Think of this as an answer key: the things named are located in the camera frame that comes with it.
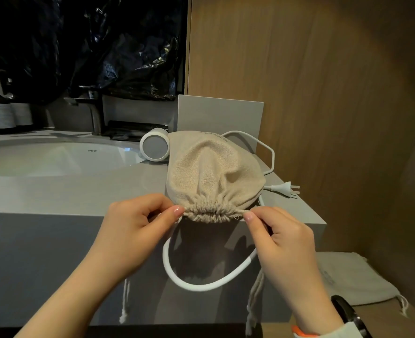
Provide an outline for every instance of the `black watch strap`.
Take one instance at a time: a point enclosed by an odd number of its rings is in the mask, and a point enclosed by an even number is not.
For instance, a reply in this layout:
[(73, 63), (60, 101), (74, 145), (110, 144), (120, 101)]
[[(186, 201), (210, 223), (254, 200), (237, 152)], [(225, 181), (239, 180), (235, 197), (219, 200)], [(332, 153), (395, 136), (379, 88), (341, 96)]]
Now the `black watch strap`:
[(342, 298), (339, 295), (333, 295), (331, 297), (331, 302), (333, 303), (337, 313), (339, 313), (340, 317), (342, 318), (345, 324), (352, 321), (356, 325), (362, 337), (372, 338), (372, 335), (367, 330), (367, 327), (365, 326), (364, 322), (354, 311), (353, 307), (351, 307), (350, 304), (344, 298)]

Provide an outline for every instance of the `sleeve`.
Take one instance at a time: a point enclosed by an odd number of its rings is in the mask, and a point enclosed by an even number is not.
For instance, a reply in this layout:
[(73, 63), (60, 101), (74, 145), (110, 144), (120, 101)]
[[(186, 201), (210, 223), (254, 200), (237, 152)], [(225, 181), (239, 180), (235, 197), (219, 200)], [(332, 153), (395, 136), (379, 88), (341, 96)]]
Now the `sleeve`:
[(292, 326), (292, 331), (295, 338), (318, 337), (318, 338), (362, 338), (361, 333), (353, 322), (346, 323), (344, 326), (338, 328), (334, 332), (324, 334), (323, 336), (316, 336), (311, 334), (304, 334), (298, 326)]

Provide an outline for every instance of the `chrome faucet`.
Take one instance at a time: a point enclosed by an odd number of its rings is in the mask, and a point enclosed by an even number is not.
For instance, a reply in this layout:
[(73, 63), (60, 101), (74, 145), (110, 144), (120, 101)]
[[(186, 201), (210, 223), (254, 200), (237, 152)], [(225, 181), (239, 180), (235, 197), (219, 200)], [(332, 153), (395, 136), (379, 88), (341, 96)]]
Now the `chrome faucet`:
[(94, 90), (91, 86), (80, 85), (79, 88), (86, 89), (87, 95), (79, 98), (64, 97), (64, 100), (70, 105), (79, 106), (80, 104), (88, 105), (92, 116), (92, 135), (101, 135), (104, 132), (104, 112), (102, 95)]

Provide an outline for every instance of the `white sink basin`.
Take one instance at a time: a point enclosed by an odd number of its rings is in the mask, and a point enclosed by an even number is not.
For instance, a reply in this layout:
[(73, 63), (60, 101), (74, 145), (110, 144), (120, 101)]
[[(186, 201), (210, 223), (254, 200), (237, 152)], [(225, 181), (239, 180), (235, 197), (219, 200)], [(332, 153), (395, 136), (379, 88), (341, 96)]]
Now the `white sink basin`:
[(138, 148), (125, 147), (131, 146), (131, 143), (93, 141), (100, 140), (78, 138), (77, 142), (62, 142), (59, 139), (20, 139), (0, 142), (0, 176), (93, 174), (144, 160)]

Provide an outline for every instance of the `manicured fingernail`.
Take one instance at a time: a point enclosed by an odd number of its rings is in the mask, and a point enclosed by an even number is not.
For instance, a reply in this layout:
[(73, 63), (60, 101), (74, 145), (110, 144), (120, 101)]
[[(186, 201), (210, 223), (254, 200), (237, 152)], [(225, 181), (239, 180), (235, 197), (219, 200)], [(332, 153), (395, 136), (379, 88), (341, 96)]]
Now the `manicured fingernail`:
[(177, 207), (175, 207), (173, 209), (173, 213), (175, 214), (175, 216), (177, 218), (181, 217), (182, 214), (184, 213), (184, 211), (185, 211), (185, 208), (183, 206), (181, 206), (181, 205), (178, 205)]
[(254, 213), (251, 211), (245, 211), (244, 212), (244, 220), (245, 222), (249, 223), (250, 221), (252, 221), (254, 218)]

